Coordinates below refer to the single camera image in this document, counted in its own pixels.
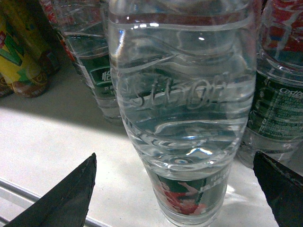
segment beverage bottle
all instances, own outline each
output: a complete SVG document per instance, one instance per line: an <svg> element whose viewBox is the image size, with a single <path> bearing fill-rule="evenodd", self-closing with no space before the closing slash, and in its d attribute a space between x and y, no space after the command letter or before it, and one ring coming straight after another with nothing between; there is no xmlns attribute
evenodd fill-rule
<svg viewBox="0 0 303 227"><path fill-rule="evenodd" d="M99 0L53 0L53 6L66 44L81 68L88 86L103 112L112 123L120 123L109 66L106 40L108 2Z"/></svg>
<svg viewBox="0 0 303 227"><path fill-rule="evenodd" d="M14 28L0 14L0 73L16 94L36 97L45 91L46 74L27 53Z"/></svg>
<svg viewBox="0 0 303 227"><path fill-rule="evenodd" d="M57 38L64 49L65 53L71 60L72 65L75 67L75 70L78 75L81 75L81 81L86 83L86 79L82 76L82 70L81 67L79 67L79 63L77 62L77 58L73 56L71 51L69 50L68 46L66 45L65 37L62 35L60 29L59 29L59 24L57 22L56 14L53 8L53 3L51 0L39 0L39 3L42 7L42 10L48 19L48 22L50 23L51 27L53 30L56 32Z"/></svg>
<svg viewBox="0 0 303 227"><path fill-rule="evenodd" d="M34 18L23 0L0 0L0 9L15 28L27 52L49 76L59 70L59 62L50 45L41 36Z"/></svg>
<svg viewBox="0 0 303 227"><path fill-rule="evenodd" d="M262 13L257 83L238 151L247 167L262 151L287 165L303 138L303 1L268 0Z"/></svg>
<svg viewBox="0 0 303 227"><path fill-rule="evenodd" d="M12 93L13 93L13 91L9 88L9 86L5 82L4 77L0 73L0 98L8 96Z"/></svg>
<svg viewBox="0 0 303 227"><path fill-rule="evenodd" d="M108 42L125 129L164 215L218 214L253 99L252 0L115 0Z"/></svg>

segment bottle label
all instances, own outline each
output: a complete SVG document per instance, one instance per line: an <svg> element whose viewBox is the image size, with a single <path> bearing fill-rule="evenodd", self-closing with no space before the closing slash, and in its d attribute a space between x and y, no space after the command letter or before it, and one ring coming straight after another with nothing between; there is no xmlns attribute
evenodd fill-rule
<svg viewBox="0 0 303 227"><path fill-rule="evenodd" d="M275 140L303 138L303 88L286 86L257 73L247 127Z"/></svg>
<svg viewBox="0 0 303 227"><path fill-rule="evenodd" d="M80 59L85 67L86 74L92 82L91 88L94 87L94 92L97 97L114 97L114 87L111 80L109 56L97 57L92 59Z"/></svg>
<svg viewBox="0 0 303 227"><path fill-rule="evenodd" d="M225 195L230 165L207 178L171 180L147 171L158 200L169 210L183 215L201 215L219 205Z"/></svg>

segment yellow can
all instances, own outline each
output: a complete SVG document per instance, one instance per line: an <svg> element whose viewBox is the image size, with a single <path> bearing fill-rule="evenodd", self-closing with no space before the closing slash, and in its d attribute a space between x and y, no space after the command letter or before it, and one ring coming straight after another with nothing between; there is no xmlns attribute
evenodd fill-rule
<svg viewBox="0 0 303 227"><path fill-rule="evenodd" d="M0 14L0 73L18 95L36 97L46 88L47 76L16 37L13 27Z"/></svg>
<svg viewBox="0 0 303 227"><path fill-rule="evenodd" d="M24 0L0 0L0 9L14 27L32 58L49 76L59 69L59 62L50 45L43 39Z"/></svg>

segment water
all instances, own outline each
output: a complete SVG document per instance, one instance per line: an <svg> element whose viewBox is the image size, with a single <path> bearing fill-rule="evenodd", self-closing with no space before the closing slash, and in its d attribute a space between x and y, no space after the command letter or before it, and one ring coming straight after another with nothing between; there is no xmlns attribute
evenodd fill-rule
<svg viewBox="0 0 303 227"><path fill-rule="evenodd" d="M206 225L222 205L252 102L252 13L230 24L214 17L214 26L155 12L109 17L120 112L158 203L178 226Z"/></svg>

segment bottle body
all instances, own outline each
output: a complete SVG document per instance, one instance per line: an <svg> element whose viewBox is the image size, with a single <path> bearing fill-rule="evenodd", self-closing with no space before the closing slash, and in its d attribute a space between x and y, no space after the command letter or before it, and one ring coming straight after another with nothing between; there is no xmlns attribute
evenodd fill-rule
<svg viewBox="0 0 303 227"><path fill-rule="evenodd" d="M269 0L263 11L256 91L238 151L247 167L258 150L287 165L303 139L302 9L299 2Z"/></svg>
<svg viewBox="0 0 303 227"><path fill-rule="evenodd" d="M120 124L121 116L111 77L107 75L104 78L103 75L105 69L108 69L106 73L110 73L106 21L102 13L108 8L108 3L99 0L54 0L53 4L68 49L77 60L77 67L82 70L104 117Z"/></svg>
<svg viewBox="0 0 303 227"><path fill-rule="evenodd" d="M83 72L81 70L81 67L79 66L79 62L77 59L73 56L71 51L69 50L65 37L62 35L60 29L59 29L59 24L56 18L55 10L53 8L53 3L52 0L39 0L39 3L42 7L42 10L48 19L48 22L50 23L51 27L53 30L56 32L56 36L58 37L58 40L64 49L65 53L67 54L68 58L71 60L72 65L75 67L75 70L78 75L80 75L80 79L83 83L87 83L86 79L82 76Z"/></svg>
<svg viewBox="0 0 303 227"><path fill-rule="evenodd" d="M124 125L159 205L179 226L216 216L255 85L252 2L230 3L229 12L204 3L120 0L109 8Z"/></svg>
<svg viewBox="0 0 303 227"><path fill-rule="evenodd" d="M0 73L16 94L36 97L46 88L47 77L26 52L14 28L0 14Z"/></svg>

